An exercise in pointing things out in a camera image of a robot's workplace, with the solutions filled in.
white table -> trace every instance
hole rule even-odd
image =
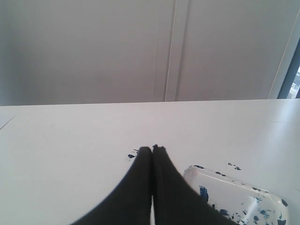
[[[156,143],[181,173],[202,165],[281,196],[291,224],[300,224],[299,100],[12,106],[0,114],[15,115],[0,130],[0,224],[70,224],[118,184],[133,149]]]

paint palette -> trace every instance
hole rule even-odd
[[[184,179],[213,209],[239,225],[289,225],[287,202],[266,190],[198,165],[190,166]]]

scratch on table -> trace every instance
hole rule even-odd
[[[0,130],[3,129],[15,116],[13,116],[9,121],[7,121],[2,127],[0,127]]]

table surface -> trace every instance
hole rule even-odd
[[[0,224],[67,225],[103,200],[140,146],[284,198],[300,224],[300,100],[4,106]],[[238,165],[234,170],[228,162]]]

white plastic tray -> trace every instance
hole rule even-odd
[[[273,193],[198,165],[190,166],[184,179],[212,208],[239,225],[289,225],[288,204]]]

